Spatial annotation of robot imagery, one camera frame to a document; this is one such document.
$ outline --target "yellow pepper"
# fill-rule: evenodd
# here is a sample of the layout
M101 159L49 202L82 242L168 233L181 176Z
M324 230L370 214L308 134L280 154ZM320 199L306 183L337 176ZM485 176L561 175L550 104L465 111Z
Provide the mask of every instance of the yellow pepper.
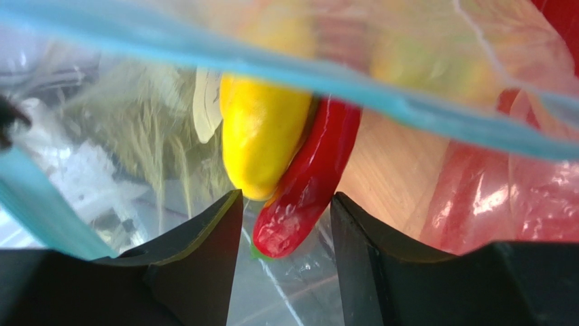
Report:
M256 23L244 28L242 39L274 52L312 58L315 39L310 18L302 15L305 5L286 0L266 6ZM311 99L309 92L223 74L223 160L233 185L245 197L266 200L275 191L300 145Z

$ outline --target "black plastic part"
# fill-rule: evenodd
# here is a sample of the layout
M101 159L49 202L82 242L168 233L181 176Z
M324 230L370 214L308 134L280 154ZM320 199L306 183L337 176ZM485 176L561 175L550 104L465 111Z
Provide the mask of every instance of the black plastic part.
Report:
M242 218L233 191L119 258L0 251L0 324L225 325Z
M12 146L7 131L17 120L24 122L27 126L31 125L28 117L22 114L8 98L0 94L0 150Z
M346 326L579 325L579 245L496 242L457 257L342 193L332 233Z

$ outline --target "wooden surface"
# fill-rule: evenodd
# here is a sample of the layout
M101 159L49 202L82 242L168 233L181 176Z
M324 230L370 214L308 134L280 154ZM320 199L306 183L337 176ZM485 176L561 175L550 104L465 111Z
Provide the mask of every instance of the wooden surface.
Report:
M447 145L447 139L365 110L338 191L381 221L416 238Z

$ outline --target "clear plastic bag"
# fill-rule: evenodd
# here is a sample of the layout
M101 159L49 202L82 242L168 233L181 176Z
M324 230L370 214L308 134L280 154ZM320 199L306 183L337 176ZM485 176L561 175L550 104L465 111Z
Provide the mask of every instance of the clear plastic bag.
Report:
M462 141L543 158L579 153L572 58L528 0L10 0L0 15L106 50L335 94ZM352 33L357 43L335 46ZM338 64L355 56L369 73L330 64L327 53ZM535 94L539 123L567 132L497 113L506 88Z
M30 232L14 221L6 211L0 209L0 248L32 249L41 247Z
M250 249L259 209L246 204L227 325L344 325L329 210L293 254L264 260Z
M0 17L13 45L1 51L1 90L34 120L2 157L3 204L42 242L81 257L138 245L231 188L219 128L208 143L192 136L196 69L332 94L438 134L393 124L407 146L382 145L387 156L400 151L390 168L412 166L390 189L404 208L389 213L400 223L428 218L448 138L545 159L579 156L573 57L526 0L6 0ZM510 89L532 105L496 110ZM529 108L539 128L520 117ZM415 145L425 139L431 148ZM21 164L27 156L36 165ZM16 191L24 168L27 191L50 192L50 201L31 205ZM46 210L58 217L32 217ZM79 239L63 240L71 232L92 244L73 248Z
M575 1L534 1L579 58ZM579 75L579 67L569 70ZM537 98L526 91L504 92L498 111L538 130L565 134L545 122ZM407 225L424 225L414 235L456 254L494 240L579 241L579 179L574 161L548 162L452 141L444 155L423 215Z

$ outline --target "red plastic bag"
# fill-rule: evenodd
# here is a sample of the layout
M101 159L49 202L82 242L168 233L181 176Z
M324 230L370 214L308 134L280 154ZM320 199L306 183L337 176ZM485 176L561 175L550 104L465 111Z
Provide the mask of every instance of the red plastic bag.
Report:
M579 62L579 2L533 2ZM508 90L497 110L538 129L556 128L538 122L532 103ZM456 254L493 240L579 242L579 162L546 162L451 141L420 240Z

